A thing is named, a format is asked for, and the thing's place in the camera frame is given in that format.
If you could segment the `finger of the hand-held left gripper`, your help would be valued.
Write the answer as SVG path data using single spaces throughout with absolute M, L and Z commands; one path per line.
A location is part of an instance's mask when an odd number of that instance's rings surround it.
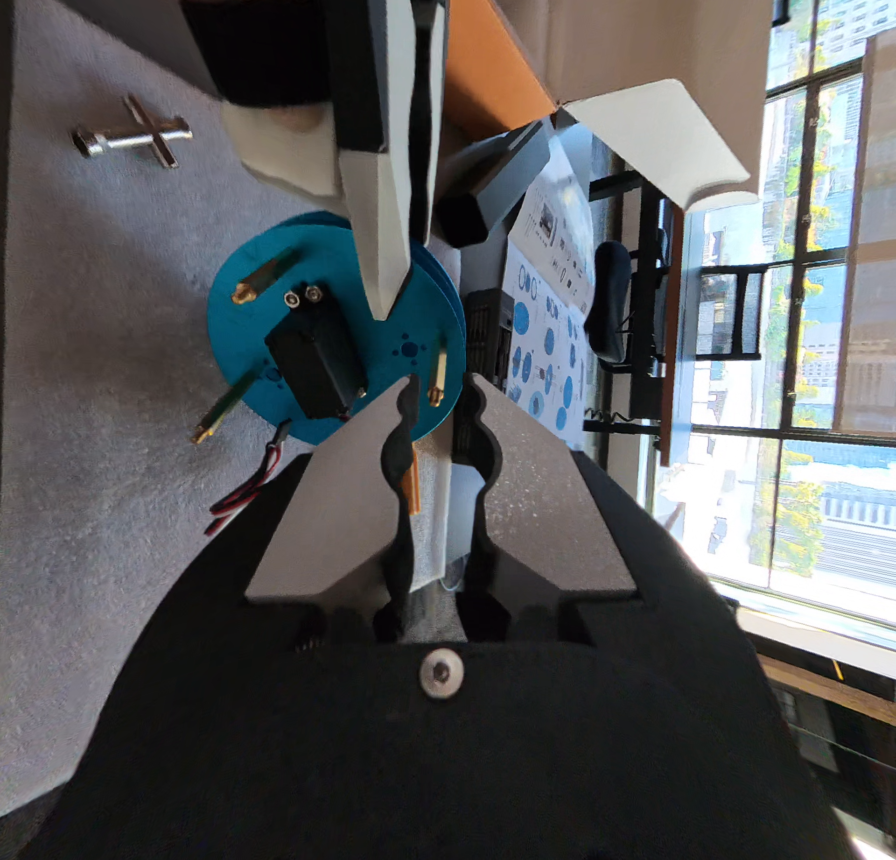
M 386 320 L 409 273 L 409 115 L 416 66 L 411 0 L 385 0 L 386 145 L 340 150 L 342 188 L 372 317 Z
M 447 54 L 447 13 L 439 2 L 412 2 L 414 82 L 409 109 L 409 236 L 430 239 Z

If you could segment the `black screwdriver bit tray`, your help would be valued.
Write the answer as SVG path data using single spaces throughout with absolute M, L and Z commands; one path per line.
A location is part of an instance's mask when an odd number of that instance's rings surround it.
M 466 374 L 478 374 L 503 392 L 511 358 L 513 301 L 500 287 L 467 294 L 463 301 L 466 320 Z M 472 465 L 476 400 L 464 382 L 454 408 L 453 462 Z

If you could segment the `black servo motor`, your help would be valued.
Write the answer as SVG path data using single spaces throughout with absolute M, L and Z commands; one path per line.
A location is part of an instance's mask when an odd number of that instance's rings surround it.
M 336 302 L 290 311 L 264 343 L 309 420 L 348 416 L 367 390 L 364 363 Z

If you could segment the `blue round base plate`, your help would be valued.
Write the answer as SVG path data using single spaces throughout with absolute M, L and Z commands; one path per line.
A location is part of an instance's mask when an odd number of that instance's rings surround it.
M 299 251 L 297 264 L 254 303 L 234 305 L 230 297 L 237 283 L 287 248 Z M 467 363 L 466 324 L 458 289 L 442 264 L 415 240 L 410 242 L 410 259 L 399 297 L 388 318 L 380 321 L 372 317 L 365 297 L 347 219 L 315 211 L 254 237 L 231 255 L 210 289 L 208 332 L 223 376 L 232 385 L 252 367 L 263 366 L 243 400 L 272 425 L 290 419 L 290 435 L 315 446 L 400 377 L 415 374 L 420 378 L 421 397 L 411 439 L 422 439 L 441 424 L 461 395 Z M 264 339 L 290 311 L 319 302 L 341 306 L 368 384 L 348 416 L 309 420 L 275 367 Z M 446 338 L 447 380 L 442 405 L 432 408 L 427 390 L 438 336 Z

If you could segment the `dark blue office chair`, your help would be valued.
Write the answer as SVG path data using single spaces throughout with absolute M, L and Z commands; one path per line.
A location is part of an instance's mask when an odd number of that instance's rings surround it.
M 595 252 L 595 288 L 585 336 L 599 361 L 619 365 L 625 359 L 624 323 L 632 281 L 632 258 L 616 240 L 599 244 Z

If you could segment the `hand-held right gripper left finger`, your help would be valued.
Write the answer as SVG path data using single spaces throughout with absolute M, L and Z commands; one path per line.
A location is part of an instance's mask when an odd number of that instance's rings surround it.
M 400 377 L 318 445 L 245 591 L 254 604 L 350 611 L 404 634 L 414 574 L 409 498 L 420 378 Z

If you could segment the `printed instruction manual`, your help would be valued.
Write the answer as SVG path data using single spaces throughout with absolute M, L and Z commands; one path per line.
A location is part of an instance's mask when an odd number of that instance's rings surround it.
M 594 231 L 558 137 L 549 138 L 548 150 L 548 162 L 523 196 L 508 235 L 502 288 L 511 298 L 512 323 L 504 393 L 569 448 L 581 451 Z

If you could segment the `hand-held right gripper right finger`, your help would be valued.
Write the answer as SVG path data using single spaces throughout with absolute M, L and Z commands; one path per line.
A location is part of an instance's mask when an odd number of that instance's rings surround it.
M 576 453 L 477 373 L 456 413 L 455 457 L 483 480 L 455 601 L 467 640 L 502 642 L 530 620 L 552 636 L 571 604 L 636 599 Z

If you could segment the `orange cardboard box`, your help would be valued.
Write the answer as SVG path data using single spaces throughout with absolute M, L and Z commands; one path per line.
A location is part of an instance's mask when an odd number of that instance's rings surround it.
M 565 110 L 687 213 L 758 201 L 773 0 L 450 0 L 471 139 Z

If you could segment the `small metal bolt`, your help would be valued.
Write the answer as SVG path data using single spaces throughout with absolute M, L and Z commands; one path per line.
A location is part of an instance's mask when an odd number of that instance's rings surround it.
M 91 129 L 74 127 L 70 137 L 75 149 L 85 159 L 94 159 L 118 151 L 146 149 L 166 170 L 175 170 L 178 159 L 171 149 L 177 141 L 193 140 L 194 133 L 182 117 L 161 119 L 151 113 L 141 99 L 129 92 L 122 99 L 132 124 L 127 127 Z

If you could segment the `large window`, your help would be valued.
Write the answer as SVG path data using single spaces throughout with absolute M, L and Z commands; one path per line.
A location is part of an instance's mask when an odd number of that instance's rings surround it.
M 758 199 L 689 216 L 686 451 L 652 510 L 720 585 L 894 625 L 895 0 L 776 0 Z

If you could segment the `dark grey case sleeve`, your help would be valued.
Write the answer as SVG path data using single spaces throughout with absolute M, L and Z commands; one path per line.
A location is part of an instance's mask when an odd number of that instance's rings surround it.
M 434 204 L 442 238 L 478 245 L 509 215 L 550 158 L 543 120 L 480 141 L 449 161 Z

